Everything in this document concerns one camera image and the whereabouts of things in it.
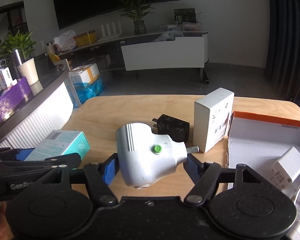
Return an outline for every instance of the black power adapter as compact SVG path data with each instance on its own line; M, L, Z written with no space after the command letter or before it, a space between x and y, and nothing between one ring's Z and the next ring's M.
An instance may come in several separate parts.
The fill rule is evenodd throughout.
M152 119L153 127L158 129L158 134L168 134L175 142L186 142L189 138L190 124L180 119L161 115L159 119Z

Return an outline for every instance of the purple box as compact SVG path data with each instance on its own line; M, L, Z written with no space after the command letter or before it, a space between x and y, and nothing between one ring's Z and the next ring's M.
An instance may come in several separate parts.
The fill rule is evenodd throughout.
M0 124L14 114L16 107L27 100L32 90L28 81L23 77L15 86L0 96Z

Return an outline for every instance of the open cardboard box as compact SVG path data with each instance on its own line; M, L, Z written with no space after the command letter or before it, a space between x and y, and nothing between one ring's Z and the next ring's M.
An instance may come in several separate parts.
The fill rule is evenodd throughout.
M227 167L245 163L270 181L271 165L291 146L300 152L300 121L234 111L228 132ZM300 175L282 192L290 197L299 185Z

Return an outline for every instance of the green plant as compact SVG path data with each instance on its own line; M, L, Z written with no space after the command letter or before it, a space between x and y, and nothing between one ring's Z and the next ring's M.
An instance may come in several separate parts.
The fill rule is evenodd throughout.
M34 51L32 45L37 44L36 41L31 41L30 36L32 32L20 33L20 31L18 31L14 36L9 33L8 37L5 38L4 42L0 45L0 48L2 49L0 51L0 58L12 54L15 49L18 49L24 59L28 60L31 52Z
M133 20L133 22L142 21L143 17L150 12L149 9L155 9L151 7L151 4L147 3L146 0L120 0L123 9L119 10L123 12L120 16L128 17Z

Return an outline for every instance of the wooden table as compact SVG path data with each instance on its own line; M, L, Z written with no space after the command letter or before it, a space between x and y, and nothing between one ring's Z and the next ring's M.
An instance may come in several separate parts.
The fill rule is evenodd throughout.
M167 114L190 123L190 136L187 145L192 145L194 102L202 98L195 95L132 95L109 96L89 99L81 106L63 127L63 130L83 131L91 145L90 151L82 160L87 163L105 161L116 152L115 131L131 122L154 123L153 118ZM300 120L300 108L292 102L260 98L234 98L233 110L257 114L268 114ZM214 161L226 166L227 138L218 142L205 154L194 154L200 161ZM181 196L184 198L193 187L191 179L179 165L175 174L165 177L149 188L134 189L125 185L119 172L110 185L120 199L122 196ZM73 185L84 194L84 185Z

